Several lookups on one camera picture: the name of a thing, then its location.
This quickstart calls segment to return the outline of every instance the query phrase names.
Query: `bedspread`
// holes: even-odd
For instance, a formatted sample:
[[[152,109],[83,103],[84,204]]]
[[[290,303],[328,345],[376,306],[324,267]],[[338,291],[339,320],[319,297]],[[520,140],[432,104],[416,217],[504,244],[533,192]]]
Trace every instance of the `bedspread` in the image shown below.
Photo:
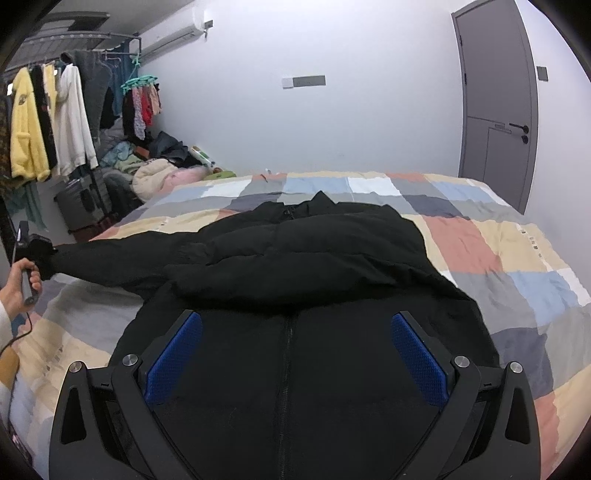
[[[542,232],[487,185],[435,174],[334,172],[201,181],[156,196],[99,238],[197,231],[263,202],[293,205],[320,190],[335,202],[391,205],[417,225],[433,265],[477,301],[502,366],[523,365],[548,477],[591,414],[591,298]],[[141,304],[121,289],[65,275],[44,283],[33,332],[15,344],[20,368],[9,417],[44,478],[67,367],[74,360],[105,366]],[[14,333],[27,329],[23,318],[13,322]]]

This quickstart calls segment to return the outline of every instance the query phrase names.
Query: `door frame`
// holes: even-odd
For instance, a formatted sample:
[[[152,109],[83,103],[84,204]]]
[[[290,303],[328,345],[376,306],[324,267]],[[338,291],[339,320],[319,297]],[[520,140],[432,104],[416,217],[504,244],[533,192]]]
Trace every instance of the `door frame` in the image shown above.
[[[458,176],[461,176],[464,169],[464,160],[466,155],[466,128],[467,128],[467,100],[466,100],[466,83],[464,82],[464,75],[466,74],[464,65],[464,54],[462,52],[462,44],[460,42],[460,32],[457,26],[457,18],[461,15],[468,13],[470,10],[474,10],[484,4],[490,2],[506,1],[511,4],[514,15],[517,17],[519,33],[521,35],[521,42],[525,50],[525,56],[527,61],[527,69],[530,77],[530,95],[531,95],[531,129],[530,129],[530,154],[527,160],[527,169],[525,172],[525,180],[523,184],[523,190],[521,192],[521,198],[519,199],[518,211],[525,213],[525,207],[527,200],[530,196],[531,182],[534,178],[534,166],[535,166],[535,155],[538,147],[538,83],[537,75],[535,73],[534,58],[531,52],[530,40],[525,30],[521,13],[514,0],[475,0],[471,4],[459,9],[457,12],[452,13],[453,28],[456,31],[457,49],[460,55],[460,69],[462,71],[462,101],[463,101],[463,120],[462,120],[462,150],[460,153],[460,168]]]

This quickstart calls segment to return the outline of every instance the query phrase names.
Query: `black puffer jacket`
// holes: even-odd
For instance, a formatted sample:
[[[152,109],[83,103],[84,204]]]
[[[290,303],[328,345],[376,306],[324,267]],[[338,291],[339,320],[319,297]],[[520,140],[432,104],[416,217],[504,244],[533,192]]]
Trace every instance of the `black puffer jacket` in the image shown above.
[[[112,362],[200,313],[203,339],[155,414],[204,480],[390,478],[437,413],[391,342],[402,310],[452,354],[498,366],[476,303],[389,206],[319,193],[198,233],[65,247],[53,267],[145,299]]]

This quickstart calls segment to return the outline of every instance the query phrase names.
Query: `human hand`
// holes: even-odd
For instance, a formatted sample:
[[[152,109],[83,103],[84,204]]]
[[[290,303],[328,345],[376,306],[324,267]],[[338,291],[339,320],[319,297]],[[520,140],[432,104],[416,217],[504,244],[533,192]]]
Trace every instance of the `human hand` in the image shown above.
[[[26,258],[14,262],[6,285],[0,290],[0,301],[11,320],[19,313],[30,312],[34,308],[34,305],[25,305],[25,298],[22,296],[21,282],[22,276],[27,275],[25,270],[32,270],[31,287],[39,294],[42,291],[41,274],[35,264]]]

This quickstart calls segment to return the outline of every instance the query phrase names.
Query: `blue textured pad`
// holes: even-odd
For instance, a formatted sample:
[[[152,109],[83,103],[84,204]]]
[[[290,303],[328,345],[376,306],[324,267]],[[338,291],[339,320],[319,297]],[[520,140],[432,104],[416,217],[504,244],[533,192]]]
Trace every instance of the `blue textured pad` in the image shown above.
[[[202,334],[201,317],[192,313],[146,375],[144,400],[150,407],[166,401]]]
[[[392,318],[391,328],[392,342],[425,401],[441,410],[449,399],[442,368],[401,314]]]

